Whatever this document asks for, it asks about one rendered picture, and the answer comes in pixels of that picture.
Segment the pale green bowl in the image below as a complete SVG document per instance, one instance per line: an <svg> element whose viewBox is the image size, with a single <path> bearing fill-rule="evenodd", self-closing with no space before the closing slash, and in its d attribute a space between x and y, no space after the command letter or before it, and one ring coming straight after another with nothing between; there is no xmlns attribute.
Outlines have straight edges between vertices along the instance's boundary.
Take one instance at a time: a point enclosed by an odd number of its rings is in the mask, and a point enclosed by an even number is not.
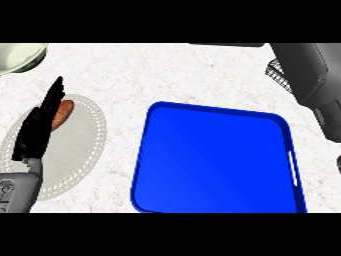
<svg viewBox="0 0 341 256"><path fill-rule="evenodd" d="M0 43L0 76L30 71L46 57L46 43Z"/></svg>

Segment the orange-brown sweet potato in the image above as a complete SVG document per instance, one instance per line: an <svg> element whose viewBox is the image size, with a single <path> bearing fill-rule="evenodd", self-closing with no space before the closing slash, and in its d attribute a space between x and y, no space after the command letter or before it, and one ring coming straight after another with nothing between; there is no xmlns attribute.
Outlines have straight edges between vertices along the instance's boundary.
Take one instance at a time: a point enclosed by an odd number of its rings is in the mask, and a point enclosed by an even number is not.
<svg viewBox="0 0 341 256"><path fill-rule="evenodd" d="M74 110L74 101L62 100L58 108L58 112L52 121L52 130L56 130L65 123Z"/></svg>

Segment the blue plastic tray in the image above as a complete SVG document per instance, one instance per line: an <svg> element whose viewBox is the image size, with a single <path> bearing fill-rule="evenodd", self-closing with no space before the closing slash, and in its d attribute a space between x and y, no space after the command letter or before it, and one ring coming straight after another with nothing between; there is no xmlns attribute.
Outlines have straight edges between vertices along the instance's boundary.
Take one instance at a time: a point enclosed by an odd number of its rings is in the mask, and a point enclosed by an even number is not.
<svg viewBox="0 0 341 256"><path fill-rule="evenodd" d="M130 200L142 213L304 213L285 119L265 112L154 103Z"/></svg>

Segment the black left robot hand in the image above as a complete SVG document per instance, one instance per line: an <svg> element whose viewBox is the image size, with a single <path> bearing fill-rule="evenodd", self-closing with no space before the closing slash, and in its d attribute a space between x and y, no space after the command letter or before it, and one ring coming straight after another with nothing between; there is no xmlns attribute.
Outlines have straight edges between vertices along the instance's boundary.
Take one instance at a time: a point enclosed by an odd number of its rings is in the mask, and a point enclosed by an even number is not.
<svg viewBox="0 0 341 256"><path fill-rule="evenodd" d="M52 122L64 96L62 77L58 77L47 90L42 105L33 108L22 122L15 140L14 161L43 157L49 144Z"/></svg>

